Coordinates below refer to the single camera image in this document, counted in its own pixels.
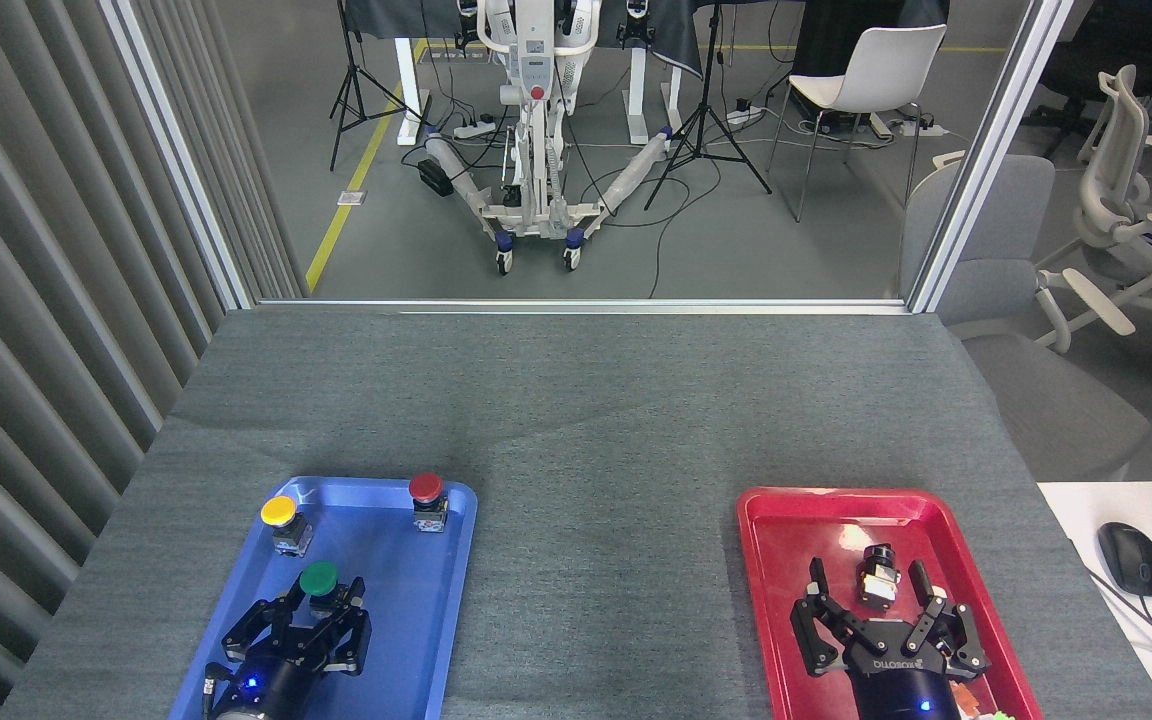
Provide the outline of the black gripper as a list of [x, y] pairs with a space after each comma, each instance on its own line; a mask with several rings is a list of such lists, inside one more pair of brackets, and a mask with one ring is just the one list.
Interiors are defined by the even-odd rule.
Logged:
[[[809, 575], [804, 596], [791, 609], [791, 628], [809, 675], [823, 676], [846, 665], [861, 719], [958, 719], [948, 676], [978, 679], [991, 666], [972, 607], [952, 601], [943, 588], [933, 584], [924, 562], [914, 561], [909, 577], [922, 605], [914, 626], [865, 626], [833, 600], [823, 559], [810, 561]], [[844, 661], [820, 637], [818, 623], [844, 643]], [[873, 650], [867, 630], [882, 647]]]
[[332, 642], [293, 628], [305, 592], [253, 602], [221, 638], [223, 655], [238, 667], [215, 703], [217, 719], [303, 719], [325, 673], [361, 675], [372, 632], [365, 593], [362, 577], [334, 589], [326, 616]]

